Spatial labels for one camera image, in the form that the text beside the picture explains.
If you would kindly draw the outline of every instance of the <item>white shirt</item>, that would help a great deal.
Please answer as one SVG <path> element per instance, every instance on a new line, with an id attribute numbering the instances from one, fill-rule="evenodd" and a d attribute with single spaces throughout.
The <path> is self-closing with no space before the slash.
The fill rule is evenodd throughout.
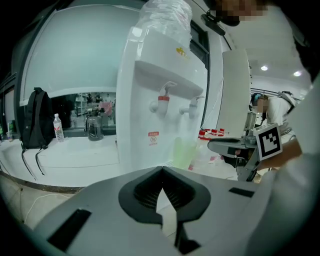
<path id="1" fill-rule="evenodd" d="M 282 134 L 289 129 L 287 113 L 291 108 L 291 104 L 280 97 L 270 97 L 268 103 L 269 107 L 266 111 L 267 122 L 277 123 Z"/>

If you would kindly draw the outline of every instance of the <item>ceiling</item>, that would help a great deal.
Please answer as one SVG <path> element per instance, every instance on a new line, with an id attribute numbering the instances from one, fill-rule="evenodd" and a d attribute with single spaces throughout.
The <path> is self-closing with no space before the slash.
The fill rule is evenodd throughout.
<path id="1" fill-rule="evenodd" d="M 246 49 L 253 76 L 289 80 L 303 90 L 309 89 L 310 75 L 301 64 L 291 26 L 279 7 L 268 6 L 263 16 L 241 21 L 236 27 L 223 27 L 236 49 Z M 296 71 L 302 75 L 294 76 Z"/>

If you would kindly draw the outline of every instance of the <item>white tap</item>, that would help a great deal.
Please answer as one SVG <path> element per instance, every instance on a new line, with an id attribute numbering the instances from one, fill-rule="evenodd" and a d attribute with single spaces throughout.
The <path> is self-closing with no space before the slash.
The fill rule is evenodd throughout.
<path id="1" fill-rule="evenodd" d="M 168 110 L 168 104 L 169 104 L 169 89 L 171 87 L 176 86 L 177 84 L 172 81 L 168 81 L 164 84 L 164 86 L 161 88 L 158 101 L 152 101 L 150 103 L 149 109 L 151 112 L 158 112 L 159 115 L 165 116 Z"/>
<path id="2" fill-rule="evenodd" d="M 198 108 L 198 99 L 204 98 L 204 96 L 197 96 L 191 99 L 189 108 L 181 107 L 179 113 L 183 115 L 184 113 L 189 113 L 189 118 L 194 119 L 196 117 Z"/>

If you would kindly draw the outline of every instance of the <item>person's arm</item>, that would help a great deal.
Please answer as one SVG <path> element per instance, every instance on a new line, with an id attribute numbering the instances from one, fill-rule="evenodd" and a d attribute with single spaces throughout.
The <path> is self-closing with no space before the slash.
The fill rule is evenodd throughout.
<path id="1" fill-rule="evenodd" d="M 290 159 L 296 158 L 302 154 L 297 139 L 293 139 L 282 145 L 282 152 L 273 157 L 265 159 L 258 167 L 258 171 L 271 167 L 281 167 Z"/>

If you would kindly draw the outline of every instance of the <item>counter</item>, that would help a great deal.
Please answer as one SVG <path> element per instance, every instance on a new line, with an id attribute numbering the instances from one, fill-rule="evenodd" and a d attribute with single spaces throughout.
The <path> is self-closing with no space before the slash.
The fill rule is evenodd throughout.
<path id="1" fill-rule="evenodd" d="M 125 173 L 120 169 L 115 140 L 115 135 L 105 136 L 100 141 L 71 137 L 61 143 L 54 138 L 48 148 L 38 154 L 38 162 L 45 175 L 41 174 L 36 163 L 35 156 L 39 149 L 28 149 L 24 159 L 36 180 L 24 165 L 20 141 L 6 140 L 0 145 L 0 165 L 4 173 L 28 182 L 85 187 Z"/>

